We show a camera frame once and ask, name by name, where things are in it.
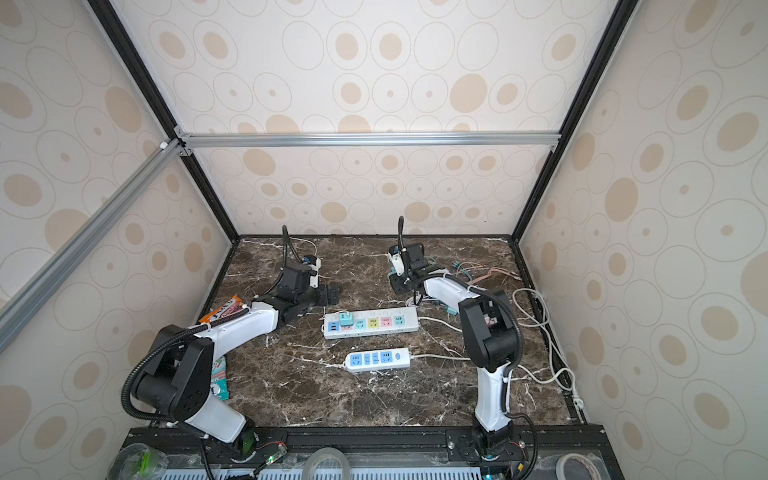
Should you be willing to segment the white blue power strip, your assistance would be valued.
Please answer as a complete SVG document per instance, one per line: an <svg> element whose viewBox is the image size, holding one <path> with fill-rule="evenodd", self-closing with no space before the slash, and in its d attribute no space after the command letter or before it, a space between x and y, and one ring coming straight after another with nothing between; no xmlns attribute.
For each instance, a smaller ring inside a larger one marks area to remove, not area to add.
<svg viewBox="0 0 768 480"><path fill-rule="evenodd" d="M410 364L411 355L407 348L393 348L350 353L344 361L344 368L351 373L361 373L406 369Z"/></svg>

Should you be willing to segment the clear plastic cup green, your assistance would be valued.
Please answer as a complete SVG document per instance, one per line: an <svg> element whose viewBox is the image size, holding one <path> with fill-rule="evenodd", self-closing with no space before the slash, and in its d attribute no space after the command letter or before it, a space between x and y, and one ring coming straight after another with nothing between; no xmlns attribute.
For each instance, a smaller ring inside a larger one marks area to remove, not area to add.
<svg viewBox="0 0 768 480"><path fill-rule="evenodd" d="M161 479L168 469L165 453L143 443L123 448L113 460L108 480L155 480Z"/></svg>

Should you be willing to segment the teal snack bag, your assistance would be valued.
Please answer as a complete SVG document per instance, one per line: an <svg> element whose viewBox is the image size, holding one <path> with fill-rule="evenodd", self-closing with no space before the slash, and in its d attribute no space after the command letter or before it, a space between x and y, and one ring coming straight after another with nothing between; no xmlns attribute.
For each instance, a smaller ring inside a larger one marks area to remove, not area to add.
<svg viewBox="0 0 768 480"><path fill-rule="evenodd" d="M226 401L230 398L227 382L227 363L224 356L213 362L210 388L218 399Z"/></svg>

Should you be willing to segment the teal charger plug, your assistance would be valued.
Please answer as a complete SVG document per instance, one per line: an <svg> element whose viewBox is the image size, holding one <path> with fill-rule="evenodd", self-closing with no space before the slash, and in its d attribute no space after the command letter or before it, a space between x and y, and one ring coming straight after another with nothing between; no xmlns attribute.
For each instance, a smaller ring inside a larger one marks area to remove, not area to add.
<svg viewBox="0 0 768 480"><path fill-rule="evenodd" d="M339 313L339 324L341 329L351 329L354 326L355 320L350 312Z"/></svg>

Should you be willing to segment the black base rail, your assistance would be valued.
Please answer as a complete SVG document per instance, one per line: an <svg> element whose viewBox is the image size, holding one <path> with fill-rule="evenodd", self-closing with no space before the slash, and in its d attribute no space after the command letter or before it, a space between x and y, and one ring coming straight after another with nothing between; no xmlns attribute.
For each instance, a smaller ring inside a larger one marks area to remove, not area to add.
<svg viewBox="0 0 768 480"><path fill-rule="evenodd" d="M596 425L516 425L486 454L467 426L259 428L254 453L242 460L178 429L133 429L118 452L134 443L166 454L161 479L556 479L557 460L568 453L587 456L602 479L623 476Z"/></svg>

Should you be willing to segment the left diagonal aluminium bar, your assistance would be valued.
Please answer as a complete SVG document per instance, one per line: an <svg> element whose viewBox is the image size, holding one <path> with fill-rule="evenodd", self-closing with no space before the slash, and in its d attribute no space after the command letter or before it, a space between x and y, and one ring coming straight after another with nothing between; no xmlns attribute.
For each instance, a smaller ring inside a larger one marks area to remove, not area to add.
<svg viewBox="0 0 768 480"><path fill-rule="evenodd" d="M94 250L147 186L181 151L169 139L91 216L1 311L1 348L7 349L79 264Z"/></svg>

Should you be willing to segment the tape roll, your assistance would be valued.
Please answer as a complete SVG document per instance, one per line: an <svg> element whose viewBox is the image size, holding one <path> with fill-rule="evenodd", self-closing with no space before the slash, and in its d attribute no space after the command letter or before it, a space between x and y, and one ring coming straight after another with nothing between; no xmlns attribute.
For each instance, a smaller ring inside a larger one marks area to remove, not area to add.
<svg viewBox="0 0 768 480"><path fill-rule="evenodd" d="M587 456L568 453L561 456L555 466L557 480L601 480L596 464Z"/></svg>

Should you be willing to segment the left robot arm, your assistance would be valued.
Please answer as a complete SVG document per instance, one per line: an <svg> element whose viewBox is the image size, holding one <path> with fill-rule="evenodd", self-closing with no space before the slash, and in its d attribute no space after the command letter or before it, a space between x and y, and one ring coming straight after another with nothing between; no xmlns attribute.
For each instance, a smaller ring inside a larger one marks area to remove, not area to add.
<svg viewBox="0 0 768 480"><path fill-rule="evenodd" d="M126 377L120 393L123 410L139 420L185 425L242 452L252 449L252 422L211 389L214 362L314 306L338 304L341 289L319 282L318 261L310 256L284 266L274 287L249 303L235 296L193 327L161 329Z"/></svg>

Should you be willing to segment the horizontal aluminium bar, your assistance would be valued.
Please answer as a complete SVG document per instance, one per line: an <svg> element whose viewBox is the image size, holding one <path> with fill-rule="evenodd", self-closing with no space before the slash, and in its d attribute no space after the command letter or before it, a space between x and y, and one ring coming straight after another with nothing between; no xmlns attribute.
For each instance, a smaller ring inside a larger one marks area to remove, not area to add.
<svg viewBox="0 0 768 480"><path fill-rule="evenodd" d="M202 134L181 132L175 141L187 148L556 146L556 131L370 132Z"/></svg>

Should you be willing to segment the white multicolour power strip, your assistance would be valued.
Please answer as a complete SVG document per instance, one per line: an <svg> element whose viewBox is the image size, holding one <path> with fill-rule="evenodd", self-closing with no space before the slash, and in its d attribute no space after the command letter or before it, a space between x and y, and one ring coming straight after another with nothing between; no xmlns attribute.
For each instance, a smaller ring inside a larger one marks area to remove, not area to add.
<svg viewBox="0 0 768 480"><path fill-rule="evenodd" d="M340 328L340 312L353 315L355 323L351 329ZM328 340L412 333L419 329L415 307L340 312L326 314L323 318L322 332Z"/></svg>

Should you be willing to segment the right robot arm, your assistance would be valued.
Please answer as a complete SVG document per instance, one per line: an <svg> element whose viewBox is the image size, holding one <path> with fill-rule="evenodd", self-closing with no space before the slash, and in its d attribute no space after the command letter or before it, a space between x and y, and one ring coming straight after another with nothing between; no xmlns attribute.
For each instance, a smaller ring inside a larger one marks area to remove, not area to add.
<svg viewBox="0 0 768 480"><path fill-rule="evenodd" d="M504 291L469 284L427 260L421 243L402 238L387 251L389 283L397 295L429 296L458 312L465 351L477 367L475 441L491 446L509 435L504 376L524 353L524 336Z"/></svg>

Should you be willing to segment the orange snack bag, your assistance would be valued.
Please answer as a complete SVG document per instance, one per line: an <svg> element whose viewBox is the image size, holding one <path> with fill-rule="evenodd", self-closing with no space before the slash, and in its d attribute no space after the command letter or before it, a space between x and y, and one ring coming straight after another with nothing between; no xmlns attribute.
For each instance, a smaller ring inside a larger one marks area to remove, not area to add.
<svg viewBox="0 0 768 480"><path fill-rule="evenodd" d="M211 322L216 321L220 318L226 318L228 316L231 316L239 312L244 308L244 306L245 306L245 302L239 296L234 295L230 299L228 299L224 304L219 306L217 309L203 316L199 320L199 323L210 324Z"/></svg>

